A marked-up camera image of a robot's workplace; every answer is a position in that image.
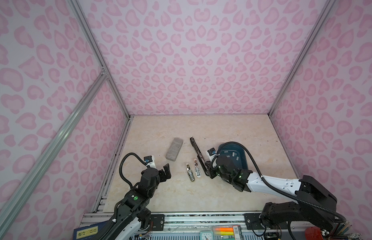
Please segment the pink white stapler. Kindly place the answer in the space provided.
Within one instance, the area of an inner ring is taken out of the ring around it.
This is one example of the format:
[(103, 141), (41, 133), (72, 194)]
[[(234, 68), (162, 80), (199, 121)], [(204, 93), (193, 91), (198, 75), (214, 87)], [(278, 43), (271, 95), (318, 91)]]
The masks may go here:
[(198, 178), (200, 178), (201, 177), (201, 171), (200, 171), (200, 168), (199, 168), (199, 164), (198, 164), (198, 160), (197, 159), (194, 159), (194, 166), (195, 166), (196, 176)]

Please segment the olive white stapler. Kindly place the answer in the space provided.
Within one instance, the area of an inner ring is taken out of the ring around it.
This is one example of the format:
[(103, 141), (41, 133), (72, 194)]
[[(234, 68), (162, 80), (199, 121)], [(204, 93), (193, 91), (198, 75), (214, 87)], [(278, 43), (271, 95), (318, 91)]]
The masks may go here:
[(187, 174), (189, 176), (190, 181), (191, 182), (194, 182), (195, 181), (195, 177), (194, 177), (194, 174), (192, 172), (191, 166), (189, 164), (187, 164), (186, 167), (187, 167)]

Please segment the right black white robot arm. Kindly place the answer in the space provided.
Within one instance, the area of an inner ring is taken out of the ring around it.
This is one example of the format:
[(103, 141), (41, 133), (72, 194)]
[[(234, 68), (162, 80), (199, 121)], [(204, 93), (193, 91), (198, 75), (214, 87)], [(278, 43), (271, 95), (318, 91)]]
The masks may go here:
[(331, 231), (345, 223), (337, 213), (337, 198), (311, 176), (283, 179), (261, 175), (258, 170), (240, 169), (234, 161), (222, 155), (205, 162), (211, 179), (220, 177), (239, 192), (255, 192), (288, 199), (288, 202), (265, 204), (259, 216), (261, 224), (273, 227), (284, 222), (309, 222), (321, 230)]

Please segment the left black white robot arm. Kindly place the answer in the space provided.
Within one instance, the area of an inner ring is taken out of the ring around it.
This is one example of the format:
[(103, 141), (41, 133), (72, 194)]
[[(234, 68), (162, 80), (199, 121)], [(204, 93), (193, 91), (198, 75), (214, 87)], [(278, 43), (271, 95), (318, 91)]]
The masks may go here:
[(141, 180), (115, 204), (113, 215), (93, 239), (129, 240), (140, 230), (147, 230), (151, 215), (147, 205), (158, 185), (170, 178), (169, 164), (164, 165), (162, 170), (148, 168), (142, 171)]

